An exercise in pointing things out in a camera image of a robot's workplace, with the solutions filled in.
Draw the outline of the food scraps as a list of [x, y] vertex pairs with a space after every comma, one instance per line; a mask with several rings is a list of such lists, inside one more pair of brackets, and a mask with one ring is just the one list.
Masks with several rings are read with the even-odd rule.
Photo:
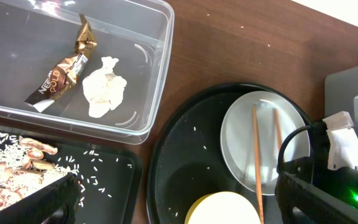
[[79, 165], [71, 156], [66, 161], [73, 165], [66, 167], [60, 160], [47, 159], [57, 153], [57, 147], [39, 140], [0, 132], [0, 211], [67, 174], [78, 173]]

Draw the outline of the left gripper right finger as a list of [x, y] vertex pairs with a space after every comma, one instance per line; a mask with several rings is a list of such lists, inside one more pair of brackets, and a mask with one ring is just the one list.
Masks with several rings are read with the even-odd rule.
[[299, 222], [295, 207], [314, 223], [358, 223], [358, 209], [287, 172], [279, 175], [275, 195], [284, 223]]

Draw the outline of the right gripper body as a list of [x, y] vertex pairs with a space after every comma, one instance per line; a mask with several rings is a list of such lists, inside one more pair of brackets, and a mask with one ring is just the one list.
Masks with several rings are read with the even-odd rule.
[[304, 131], [322, 132], [326, 130], [326, 124], [320, 122], [298, 128], [290, 133], [282, 143], [278, 154], [278, 176], [282, 172], [292, 174], [358, 209], [358, 169], [342, 167], [338, 170], [329, 170], [327, 168], [328, 162], [322, 159], [316, 159], [315, 156], [301, 157], [290, 162], [283, 161], [285, 149], [296, 135]]

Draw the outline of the white napkin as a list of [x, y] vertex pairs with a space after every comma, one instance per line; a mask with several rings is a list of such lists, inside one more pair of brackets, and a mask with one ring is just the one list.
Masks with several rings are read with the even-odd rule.
[[83, 94], [89, 103], [88, 115], [101, 118], [115, 110], [123, 101], [127, 81], [114, 73], [118, 58], [102, 57], [102, 67], [93, 71], [82, 82]]

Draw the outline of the yellow bowl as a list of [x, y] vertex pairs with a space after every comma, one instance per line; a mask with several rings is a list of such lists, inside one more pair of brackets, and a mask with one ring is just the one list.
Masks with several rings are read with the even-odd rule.
[[199, 198], [188, 210], [186, 224], [261, 224], [259, 214], [244, 196], [217, 192]]

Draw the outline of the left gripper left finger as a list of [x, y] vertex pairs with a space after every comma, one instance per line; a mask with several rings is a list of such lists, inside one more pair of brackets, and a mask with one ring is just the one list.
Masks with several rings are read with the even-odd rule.
[[1, 224], [74, 224], [80, 185], [68, 174], [0, 211]]

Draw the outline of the wooden chopstick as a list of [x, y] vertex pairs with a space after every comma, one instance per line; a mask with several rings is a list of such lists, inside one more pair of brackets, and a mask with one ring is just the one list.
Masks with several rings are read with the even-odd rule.
[[256, 195], [257, 195], [257, 202], [259, 208], [260, 223], [264, 224], [262, 183], [261, 183], [261, 176], [260, 176], [259, 132], [258, 132], [258, 124], [257, 124], [256, 105], [252, 107], [252, 115], [253, 115], [253, 132], [254, 132], [254, 166], [255, 166]]
[[274, 115], [274, 119], [275, 119], [275, 126], [276, 126], [276, 132], [277, 132], [277, 146], [278, 146], [278, 149], [280, 149], [283, 141], [282, 141], [282, 132], [281, 132], [281, 127], [280, 127], [280, 118], [279, 118], [278, 109], [273, 110], [273, 115]]

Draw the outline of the gold snack wrapper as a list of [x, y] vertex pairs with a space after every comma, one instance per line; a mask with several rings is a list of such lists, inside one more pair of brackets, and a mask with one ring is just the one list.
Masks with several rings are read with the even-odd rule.
[[91, 53], [97, 46], [93, 30], [83, 14], [76, 36], [74, 52], [58, 62], [48, 73], [47, 79], [25, 100], [39, 113], [73, 88], [79, 80]]

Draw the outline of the grey plate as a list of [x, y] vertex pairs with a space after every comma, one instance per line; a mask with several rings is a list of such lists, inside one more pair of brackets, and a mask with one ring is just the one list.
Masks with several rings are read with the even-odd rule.
[[254, 132], [252, 107], [256, 105], [259, 132], [260, 176], [263, 195], [274, 195], [278, 179], [279, 149], [273, 110], [278, 109], [282, 140], [305, 122], [284, 97], [267, 91], [253, 91], [238, 98], [222, 123], [220, 142], [225, 163], [235, 179], [255, 192]]

